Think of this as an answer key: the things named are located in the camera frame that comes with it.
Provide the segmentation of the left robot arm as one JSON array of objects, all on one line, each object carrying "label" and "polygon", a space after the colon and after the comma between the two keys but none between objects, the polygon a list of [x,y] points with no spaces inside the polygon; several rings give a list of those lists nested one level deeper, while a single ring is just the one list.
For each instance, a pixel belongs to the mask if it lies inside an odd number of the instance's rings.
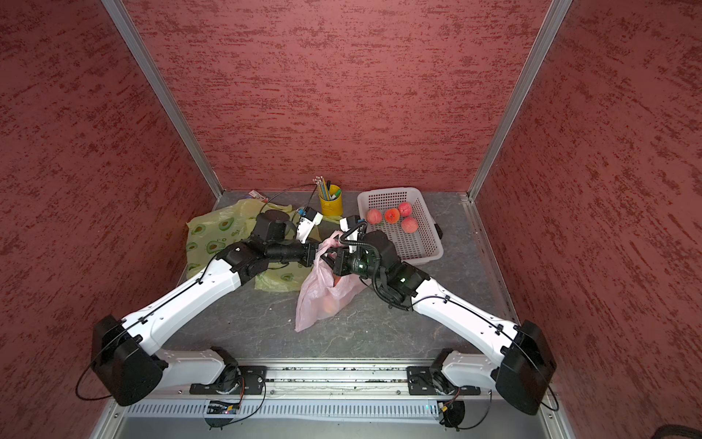
[{"label": "left robot arm", "polygon": [[125,318],[100,320],[93,328],[90,370],[120,406],[136,404],[157,389],[185,385],[215,394],[241,393],[239,363],[226,350],[173,351],[164,345],[195,316],[271,264],[312,266],[319,243],[310,234],[322,219],[312,208],[301,211],[298,223],[279,210],[259,213],[249,237],[215,251],[194,278]]}]

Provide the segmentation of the pink plastic bag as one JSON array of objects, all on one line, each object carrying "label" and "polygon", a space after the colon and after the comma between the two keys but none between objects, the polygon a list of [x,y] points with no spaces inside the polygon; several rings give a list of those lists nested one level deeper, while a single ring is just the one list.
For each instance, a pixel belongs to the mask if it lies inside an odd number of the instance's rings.
[{"label": "pink plastic bag", "polygon": [[329,265],[322,260],[327,250],[336,250],[341,247],[338,241],[341,234],[340,230],[334,232],[318,247],[312,271],[303,281],[298,296],[294,328],[296,332],[302,332],[317,321],[331,317],[325,315],[322,310],[323,297],[336,298],[340,311],[367,288],[358,275],[335,275]]}]

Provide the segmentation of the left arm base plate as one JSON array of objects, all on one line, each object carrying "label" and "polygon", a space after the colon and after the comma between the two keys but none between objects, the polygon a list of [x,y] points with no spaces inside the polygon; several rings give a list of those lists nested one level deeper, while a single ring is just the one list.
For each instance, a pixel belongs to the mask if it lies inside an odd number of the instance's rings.
[{"label": "left arm base plate", "polygon": [[212,384],[192,384],[191,395],[262,395],[268,369],[265,366],[226,366]]}]

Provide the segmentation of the peach front orange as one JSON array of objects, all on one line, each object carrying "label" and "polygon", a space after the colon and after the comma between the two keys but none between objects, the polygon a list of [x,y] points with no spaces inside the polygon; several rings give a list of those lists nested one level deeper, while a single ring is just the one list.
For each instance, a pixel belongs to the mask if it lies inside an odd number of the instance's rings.
[{"label": "peach front orange", "polygon": [[327,296],[322,298],[322,310],[327,316],[334,316],[339,311],[339,303],[336,298]]}]

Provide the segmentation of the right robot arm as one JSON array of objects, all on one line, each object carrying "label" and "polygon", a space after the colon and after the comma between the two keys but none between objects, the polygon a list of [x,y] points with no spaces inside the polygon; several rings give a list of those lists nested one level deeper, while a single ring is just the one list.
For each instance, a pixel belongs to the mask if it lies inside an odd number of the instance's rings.
[{"label": "right robot arm", "polygon": [[437,359],[439,379],[455,388],[495,391],[522,413],[544,407],[557,363],[542,329],[498,318],[443,287],[420,268],[404,262],[384,232],[344,232],[338,246],[323,252],[324,263],[340,276],[355,274],[369,281],[376,296],[391,308],[427,316],[467,340],[483,353],[484,362],[468,360],[457,350]]}]

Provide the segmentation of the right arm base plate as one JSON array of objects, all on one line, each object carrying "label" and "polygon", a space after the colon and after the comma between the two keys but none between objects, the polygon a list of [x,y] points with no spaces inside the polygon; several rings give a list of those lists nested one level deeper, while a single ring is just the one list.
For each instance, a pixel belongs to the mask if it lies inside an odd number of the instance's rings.
[{"label": "right arm base plate", "polygon": [[455,386],[438,369],[431,367],[409,366],[406,373],[410,395],[455,396],[459,393],[476,396],[482,393],[481,389],[475,386]]}]

